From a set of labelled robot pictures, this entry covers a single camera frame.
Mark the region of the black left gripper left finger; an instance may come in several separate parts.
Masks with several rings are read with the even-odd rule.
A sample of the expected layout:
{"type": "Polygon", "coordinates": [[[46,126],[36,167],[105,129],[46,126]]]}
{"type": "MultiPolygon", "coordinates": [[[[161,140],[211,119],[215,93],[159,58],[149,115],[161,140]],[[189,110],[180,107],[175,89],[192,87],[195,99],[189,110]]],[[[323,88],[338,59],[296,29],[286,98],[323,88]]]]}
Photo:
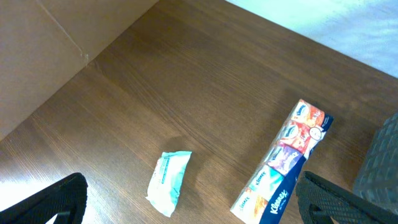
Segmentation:
{"type": "Polygon", "coordinates": [[[76,172],[1,212],[1,223],[81,224],[86,210],[88,184],[76,172]]]}

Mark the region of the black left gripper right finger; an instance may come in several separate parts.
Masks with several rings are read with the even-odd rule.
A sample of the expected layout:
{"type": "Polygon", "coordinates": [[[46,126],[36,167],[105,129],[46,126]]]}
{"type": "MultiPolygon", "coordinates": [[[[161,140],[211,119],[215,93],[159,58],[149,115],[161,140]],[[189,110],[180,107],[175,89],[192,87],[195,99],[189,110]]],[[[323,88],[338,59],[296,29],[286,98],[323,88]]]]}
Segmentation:
{"type": "Polygon", "coordinates": [[[397,224],[397,215],[305,171],[296,186],[304,224],[397,224]]]}

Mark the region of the grey plastic basket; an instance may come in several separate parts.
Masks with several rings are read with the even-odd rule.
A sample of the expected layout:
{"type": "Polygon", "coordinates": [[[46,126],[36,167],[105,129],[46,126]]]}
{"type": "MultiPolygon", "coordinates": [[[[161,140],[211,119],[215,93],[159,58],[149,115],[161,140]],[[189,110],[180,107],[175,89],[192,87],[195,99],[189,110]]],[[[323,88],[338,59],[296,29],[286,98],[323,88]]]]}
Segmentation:
{"type": "Polygon", "coordinates": [[[397,114],[385,120],[375,132],[353,192],[397,214],[397,114]]]}

